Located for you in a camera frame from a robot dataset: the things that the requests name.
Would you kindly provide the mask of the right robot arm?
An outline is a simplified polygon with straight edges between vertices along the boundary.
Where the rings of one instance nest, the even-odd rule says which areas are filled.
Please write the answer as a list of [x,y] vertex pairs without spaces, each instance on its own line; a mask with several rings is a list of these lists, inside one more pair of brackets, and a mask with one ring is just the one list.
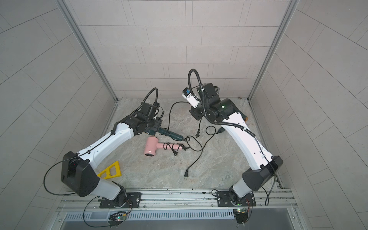
[[261,189],[270,179],[276,179],[276,173],[283,160],[264,148],[246,125],[246,115],[231,99],[221,100],[218,91],[218,87],[205,83],[197,87],[199,97],[196,97],[190,88],[185,88],[182,96],[191,104],[191,115],[196,120],[204,117],[208,122],[222,126],[234,139],[249,163],[250,168],[229,189],[231,202],[235,206],[240,206],[248,200],[247,195]]

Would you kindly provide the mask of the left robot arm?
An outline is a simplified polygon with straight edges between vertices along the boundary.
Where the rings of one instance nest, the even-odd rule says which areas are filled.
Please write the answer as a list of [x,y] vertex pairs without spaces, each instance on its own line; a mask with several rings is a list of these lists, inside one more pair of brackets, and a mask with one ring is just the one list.
[[80,197],[95,195],[109,200],[115,208],[127,203],[123,186],[102,179],[94,171],[117,147],[134,136],[150,130],[157,131],[162,120],[129,115],[114,124],[113,129],[89,147],[64,155],[61,181]]

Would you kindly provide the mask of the pink hair dryer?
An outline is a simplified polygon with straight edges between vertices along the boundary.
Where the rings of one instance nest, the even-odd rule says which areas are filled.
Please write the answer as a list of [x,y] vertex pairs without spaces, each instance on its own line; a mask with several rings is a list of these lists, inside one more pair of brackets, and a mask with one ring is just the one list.
[[174,155],[176,156],[178,154],[179,150],[183,150],[184,147],[180,144],[171,144],[171,143],[160,143],[159,139],[156,137],[148,137],[144,155],[148,157],[154,157],[156,155],[157,149],[163,149],[163,150],[171,150]]

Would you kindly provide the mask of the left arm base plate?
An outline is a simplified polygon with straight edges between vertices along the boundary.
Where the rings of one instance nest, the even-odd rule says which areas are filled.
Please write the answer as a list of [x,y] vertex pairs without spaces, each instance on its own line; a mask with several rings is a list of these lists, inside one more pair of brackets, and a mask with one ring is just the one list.
[[142,193],[128,192],[119,194],[114,200],[108,200],[107,198],[99,199],[100,209],[135,209],[140,205]]

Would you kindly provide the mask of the green hair dryer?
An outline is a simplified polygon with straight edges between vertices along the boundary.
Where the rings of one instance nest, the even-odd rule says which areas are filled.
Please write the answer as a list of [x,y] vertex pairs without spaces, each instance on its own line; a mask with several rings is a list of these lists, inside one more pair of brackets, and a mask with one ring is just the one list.
[[155,136],[156,133],[159,133],[160,135],[168,136],[168,137],[170,137],[171,139],[173,139],[175,141],[184,141],[184,139],[185,139],[182,135],[176,134],[174,132],[171,132],[171,131],[166,130],[166,129],[161,128],[161,127],[157,130],[150,129],[147,132],[147,134],[149,134],[151,136]]

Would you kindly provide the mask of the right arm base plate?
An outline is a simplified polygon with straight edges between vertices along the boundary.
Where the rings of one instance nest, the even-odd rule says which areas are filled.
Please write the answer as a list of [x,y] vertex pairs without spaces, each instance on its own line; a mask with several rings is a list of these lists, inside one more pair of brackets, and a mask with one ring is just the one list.
[[216,197],[219,207],[254,207],[256,201],[252,192],[244,197],[237,196],[232,191],[215,191],[212,195]]

